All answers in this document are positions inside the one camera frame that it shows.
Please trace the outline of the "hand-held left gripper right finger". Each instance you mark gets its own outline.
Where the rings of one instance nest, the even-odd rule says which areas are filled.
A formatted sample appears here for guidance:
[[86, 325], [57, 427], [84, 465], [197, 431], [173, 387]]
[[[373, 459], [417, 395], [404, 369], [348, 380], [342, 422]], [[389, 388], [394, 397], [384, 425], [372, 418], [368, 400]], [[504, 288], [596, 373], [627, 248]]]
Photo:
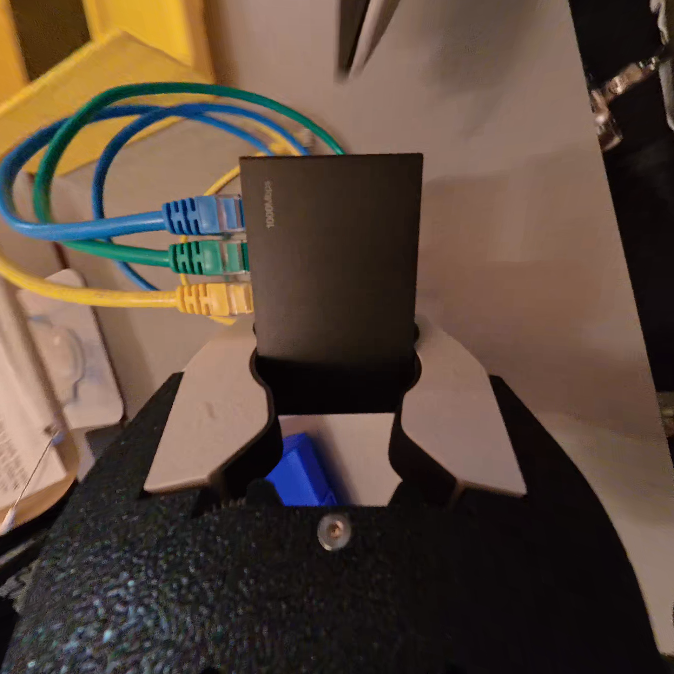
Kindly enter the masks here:
[[415, 378], [389, 447], [401, 478], [392, 501], [449, 506], [465, 489], [521, 497], [527, 487], [485, 368], [429, 318], [416, 316]]

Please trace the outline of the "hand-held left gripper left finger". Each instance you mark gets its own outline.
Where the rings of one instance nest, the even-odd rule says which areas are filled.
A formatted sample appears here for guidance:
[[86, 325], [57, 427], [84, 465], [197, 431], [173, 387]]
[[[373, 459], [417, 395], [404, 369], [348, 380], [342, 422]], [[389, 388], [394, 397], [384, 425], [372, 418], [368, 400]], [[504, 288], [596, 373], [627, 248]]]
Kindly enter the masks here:
[[228, 329], [185, 367], [144, 491], [191, 488], [239, 500], [282, 458], [269, 388], [256, 371], [253, 329]]

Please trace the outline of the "black network switch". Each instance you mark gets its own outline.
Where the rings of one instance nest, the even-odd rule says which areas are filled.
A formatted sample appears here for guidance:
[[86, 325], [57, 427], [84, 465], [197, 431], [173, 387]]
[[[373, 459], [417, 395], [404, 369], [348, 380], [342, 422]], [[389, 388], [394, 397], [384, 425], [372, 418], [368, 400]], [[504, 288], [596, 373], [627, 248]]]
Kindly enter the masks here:
[[243, 158], [240, 184], [276, 414], [394, 412], [417, 376], [423, 155]]

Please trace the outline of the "blue plastic bin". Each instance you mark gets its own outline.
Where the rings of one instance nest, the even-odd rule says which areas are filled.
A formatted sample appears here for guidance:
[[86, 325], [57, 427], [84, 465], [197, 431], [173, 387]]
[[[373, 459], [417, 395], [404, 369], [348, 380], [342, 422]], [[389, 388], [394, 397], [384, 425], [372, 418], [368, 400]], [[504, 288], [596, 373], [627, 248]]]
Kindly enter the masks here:
[[282, 440], [282, 458], [265, 480], [285, 506], [328, 507], [351, 503], [341, 469], [318, 438], [307, 433]]

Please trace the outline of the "white board stand base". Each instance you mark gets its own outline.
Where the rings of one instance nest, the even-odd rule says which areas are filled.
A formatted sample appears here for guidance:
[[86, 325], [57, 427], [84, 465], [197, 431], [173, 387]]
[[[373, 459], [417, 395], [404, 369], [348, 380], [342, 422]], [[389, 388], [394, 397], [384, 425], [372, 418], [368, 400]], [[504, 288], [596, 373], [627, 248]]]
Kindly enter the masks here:
[[73, 429], [117, 424], [124, 412], [94, 309], [18, 291], [55, 396]]

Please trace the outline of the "instruction sheet board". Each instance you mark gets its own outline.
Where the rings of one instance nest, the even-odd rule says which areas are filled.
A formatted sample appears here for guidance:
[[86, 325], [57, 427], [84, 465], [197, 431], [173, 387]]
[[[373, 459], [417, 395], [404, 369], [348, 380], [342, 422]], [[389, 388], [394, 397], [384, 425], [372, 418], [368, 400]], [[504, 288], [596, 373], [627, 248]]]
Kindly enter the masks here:
[[78, 467], [78, 450], [27, 319], [2, 281], [1, 535], [61, 501]]

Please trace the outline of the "yellow plastic bin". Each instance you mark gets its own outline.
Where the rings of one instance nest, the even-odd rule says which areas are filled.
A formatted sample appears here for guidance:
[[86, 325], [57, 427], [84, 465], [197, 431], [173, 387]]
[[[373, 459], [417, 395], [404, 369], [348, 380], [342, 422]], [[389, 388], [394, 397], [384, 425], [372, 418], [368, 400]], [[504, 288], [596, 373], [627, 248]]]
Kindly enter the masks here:
[[83, 1], [89, 39], [29, 81], [19, 29], [1, 2], [1, 156], [104, 90], [134, 83], [213, 84], [205, 1]]

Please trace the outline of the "metal bracket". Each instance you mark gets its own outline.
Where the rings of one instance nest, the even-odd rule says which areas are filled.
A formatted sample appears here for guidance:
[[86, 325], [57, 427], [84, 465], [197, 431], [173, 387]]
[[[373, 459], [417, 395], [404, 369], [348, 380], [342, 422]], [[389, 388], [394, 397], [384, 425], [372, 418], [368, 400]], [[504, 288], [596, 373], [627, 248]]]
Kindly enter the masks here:
[[629, 63], [602, 84], [592, 84], [590, 80], [587, 80], [594, 129], [602, 153], [613, 150], [623, 139], [611, 112], [611, 103], [658, 73], [662, 65], [669, 60], [670, 53], [664, 48], [647, 59]]

